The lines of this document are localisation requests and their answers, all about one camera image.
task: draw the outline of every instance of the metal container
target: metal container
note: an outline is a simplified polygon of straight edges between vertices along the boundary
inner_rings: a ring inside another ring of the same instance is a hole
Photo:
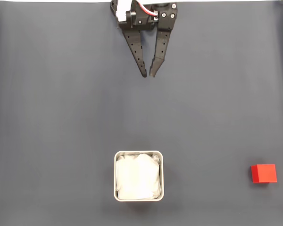
[[[139,154],[148,154],[148,155],[153,155],[156,154],[159,159],[160,159],[160,164],[159,164],[159,178],[160,178],[160,186],[161,186],[161,193],[160,196],[157,197],[156,199],[119,199],[117,196],[117,175],[116,175],[116,166],[117,166],[117,159],[119,156],[124,156],[124,155],[139,155]],[[160,201],[165,194],[164,190],[164,160],[162,157],[162,154],[159,151],[119,151],[118,153],[115,154],[114,156],[114,197],[116,200],[119,202],[157,202]]]

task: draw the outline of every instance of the red block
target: red block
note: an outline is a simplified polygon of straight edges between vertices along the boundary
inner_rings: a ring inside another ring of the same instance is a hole
[[[275,164],[257,164],[251,166],[253,183],[276,183]]]

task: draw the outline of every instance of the white tissue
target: white tissue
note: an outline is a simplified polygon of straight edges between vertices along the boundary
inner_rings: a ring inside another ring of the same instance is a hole
[[[119,199],[156,199],[161,193],[159,157],[155,154],[120,156],[116,178]]]

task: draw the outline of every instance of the dark gray surface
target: dark gray surface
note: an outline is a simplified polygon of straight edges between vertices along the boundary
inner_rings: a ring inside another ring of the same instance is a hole
[[[179,4],[145,79],[108,3],[0,2],[0,226],[283,226],[281,12]],[[119,150],[162,152],[161,202],[114,199]],[[256,163],[279,183],[253,185]]]

